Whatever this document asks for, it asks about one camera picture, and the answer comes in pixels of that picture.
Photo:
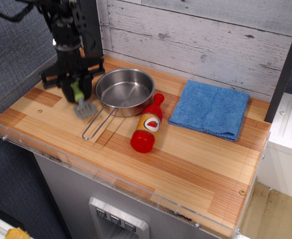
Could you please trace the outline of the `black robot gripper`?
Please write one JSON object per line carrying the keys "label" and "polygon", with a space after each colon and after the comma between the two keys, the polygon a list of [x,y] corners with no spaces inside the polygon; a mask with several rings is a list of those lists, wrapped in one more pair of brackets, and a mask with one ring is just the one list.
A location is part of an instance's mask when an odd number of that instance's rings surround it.
{"label": "black robot gripper", "polygon": [[43,87],[49,89],[60,87],[68,102],[74,103],[74,92],[71,84],[79,82],[79,87],[88,99],[92,95],[92,80],[95,75],[105,73],[104,59],[85,56],[84,47],[70,51],[57,50],[57,61],[41,73]]}

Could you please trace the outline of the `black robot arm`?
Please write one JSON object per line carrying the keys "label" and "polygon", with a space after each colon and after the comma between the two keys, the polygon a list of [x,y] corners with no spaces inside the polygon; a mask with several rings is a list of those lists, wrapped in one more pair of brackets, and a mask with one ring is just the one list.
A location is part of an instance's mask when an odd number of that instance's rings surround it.
{"label": "black robot arm", "polygon": [[90,98],[93,76],[105,71],[96,2],[27,0],[25,3],[27,6],[12,20],[22,20],[37,7],[55,41],[57,60],[40,74],[44,88],[61,88],[72,103]]}

